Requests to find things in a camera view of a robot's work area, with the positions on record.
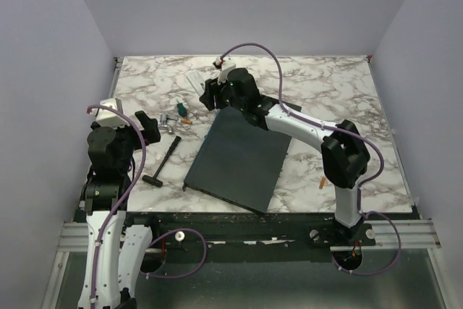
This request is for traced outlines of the white remote control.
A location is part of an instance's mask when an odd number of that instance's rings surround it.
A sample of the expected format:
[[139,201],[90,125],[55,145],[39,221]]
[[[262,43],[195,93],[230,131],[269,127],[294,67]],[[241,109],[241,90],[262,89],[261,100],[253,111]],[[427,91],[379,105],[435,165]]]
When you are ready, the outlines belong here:
[[186,74],[187,81],[191,84],[195,92],[201,96],[205,92],[205,81],[203,77],[196,71]]

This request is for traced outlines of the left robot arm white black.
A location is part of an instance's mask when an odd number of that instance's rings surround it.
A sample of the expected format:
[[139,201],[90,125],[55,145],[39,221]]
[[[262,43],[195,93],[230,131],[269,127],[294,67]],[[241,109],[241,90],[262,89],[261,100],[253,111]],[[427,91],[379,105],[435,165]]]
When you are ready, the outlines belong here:
[[98,109],[88,135],[90,172],[82,189],[88,248],[79,308],[136,308],[135,287],[148,247],[160,239],[151,218],[127,215],[133,177],[133,153],[161,139],[158,122],[144,111],[135,117],[138,128],[121,111]]

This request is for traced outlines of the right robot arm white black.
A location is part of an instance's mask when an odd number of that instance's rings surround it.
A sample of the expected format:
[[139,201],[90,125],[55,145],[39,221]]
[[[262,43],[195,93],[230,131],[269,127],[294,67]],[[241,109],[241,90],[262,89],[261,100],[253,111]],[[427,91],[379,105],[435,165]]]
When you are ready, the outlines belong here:
[[288,135],[319,151],[325,177],[335,189],[334,239],[349,245],[359,237],[365,218],[360,213],[358,189],[370,154],[353,122],[322,123],[295,111],[260,93],[255,78],[245,68],[208,79],[203,87],[199,100],[209,111],[232,107],[252,126]]

